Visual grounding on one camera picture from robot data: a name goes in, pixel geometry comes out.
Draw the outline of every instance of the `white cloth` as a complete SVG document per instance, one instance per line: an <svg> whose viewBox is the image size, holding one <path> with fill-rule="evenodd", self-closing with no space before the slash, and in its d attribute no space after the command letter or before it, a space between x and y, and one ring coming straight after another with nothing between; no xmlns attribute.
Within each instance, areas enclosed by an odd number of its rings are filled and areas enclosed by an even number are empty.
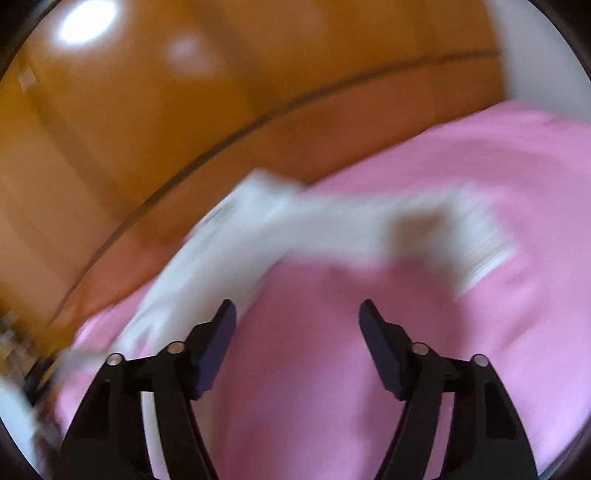
<svg viewBox="0 0 591 480"><path fill-rule="evenodd" d="M209 321L224 299L238 317L259 281L291 252L332 261L422 257L456 294L513 253L509 235L469 187L406 196L344 197L256 171L190 232L112 351L152 353Z"/></svg>

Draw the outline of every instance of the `wooden wall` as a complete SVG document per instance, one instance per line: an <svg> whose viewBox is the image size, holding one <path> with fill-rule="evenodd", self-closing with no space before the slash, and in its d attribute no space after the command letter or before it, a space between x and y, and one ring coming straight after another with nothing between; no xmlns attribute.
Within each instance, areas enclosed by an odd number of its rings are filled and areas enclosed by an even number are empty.
<svg viewBox="0 0 591 480"><path fill-rule="evenodd" d="M504 98L480 0L112 0L104 33L68 43L82 3L0 81L0 299L50 347L254 167L314 182Z"/></svg>

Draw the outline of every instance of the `metal screw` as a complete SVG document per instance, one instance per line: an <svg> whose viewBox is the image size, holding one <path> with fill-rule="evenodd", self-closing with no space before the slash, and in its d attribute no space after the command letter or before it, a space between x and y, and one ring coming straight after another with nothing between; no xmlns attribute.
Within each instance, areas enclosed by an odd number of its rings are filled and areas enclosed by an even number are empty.
<svg viewBox="0 0 591 480"><path fill-rule="evenodd" d="M123 361L123 355L120 353L112 353L107 357L107 365L114 367Z"/></svg>
<svg viewBox="0 0 591 480"><path fill-rule="evenodd" d="M474 355L472 359L474 360L474 363L479 367L488 367L491 363L489 359L481 353L479 353L478 355Z"/></svg>
<svg viewBox="0 0 591 480"><path fill-rule="evenodd" d="M177 353L181 353L184 351L184 343L183 342L172 342L166 349L168 353L176 355Z"/></svg>
<svg viewBox="0 0 591 480"><path fill-rule="evenodd" d="M413 351L413 353L416 353L417 355L421 356L427 355L429 353L429 347L424 343L414 343L411 347L411 350Z"/></svg>

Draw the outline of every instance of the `wooden headboard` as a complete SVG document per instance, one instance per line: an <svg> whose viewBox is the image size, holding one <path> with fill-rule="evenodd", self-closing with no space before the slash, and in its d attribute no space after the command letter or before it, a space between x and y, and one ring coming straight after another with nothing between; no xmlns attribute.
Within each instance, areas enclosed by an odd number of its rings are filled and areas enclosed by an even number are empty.
<svg viewBox="0 0 591 480"><path fill-rule="evenodd" d="M481 0L112 0L85 40L81 4L0 81L0 300L51 347L253 168L312 183L504 99Z"/></svg>

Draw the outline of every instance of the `white wall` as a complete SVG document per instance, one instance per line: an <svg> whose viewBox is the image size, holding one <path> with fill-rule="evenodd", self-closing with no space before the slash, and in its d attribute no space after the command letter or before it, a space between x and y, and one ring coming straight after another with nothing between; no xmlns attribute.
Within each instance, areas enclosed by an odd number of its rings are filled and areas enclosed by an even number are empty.
<svg viewBox="0 0 591 480"><path fill-rule="evenodd" d="M504 49L511 98L591 122L591 80L554 25L528 0L485 0Z"/></svg>

